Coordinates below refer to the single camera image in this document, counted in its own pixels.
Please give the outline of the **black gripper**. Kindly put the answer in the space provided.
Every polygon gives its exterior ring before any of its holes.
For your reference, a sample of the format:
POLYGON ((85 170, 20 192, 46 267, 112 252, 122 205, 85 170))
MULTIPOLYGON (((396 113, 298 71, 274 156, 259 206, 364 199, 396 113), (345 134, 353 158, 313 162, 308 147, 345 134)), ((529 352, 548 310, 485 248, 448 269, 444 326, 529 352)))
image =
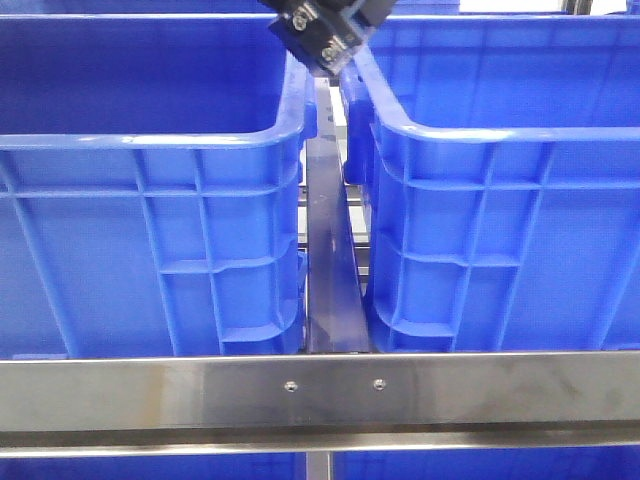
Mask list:
POLYGON ((314 76, 337 76, 391 14, 393 1, 265 0, 269 25, 314 76))

